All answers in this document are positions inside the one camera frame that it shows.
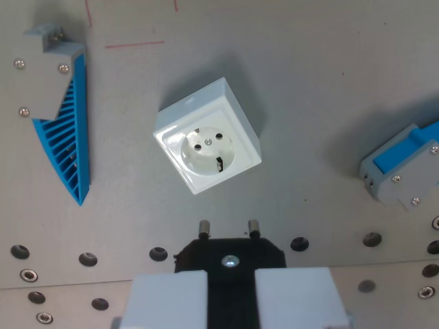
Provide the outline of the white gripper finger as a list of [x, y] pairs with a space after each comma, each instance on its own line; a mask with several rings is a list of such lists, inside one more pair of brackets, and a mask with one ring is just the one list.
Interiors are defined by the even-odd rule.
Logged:
[[148, 274], [132, 281], [120, 328], [208, 327], [208, 274]]
[[258, 269], [254, 273], [261, 328], [350, 328], [327, 267]]

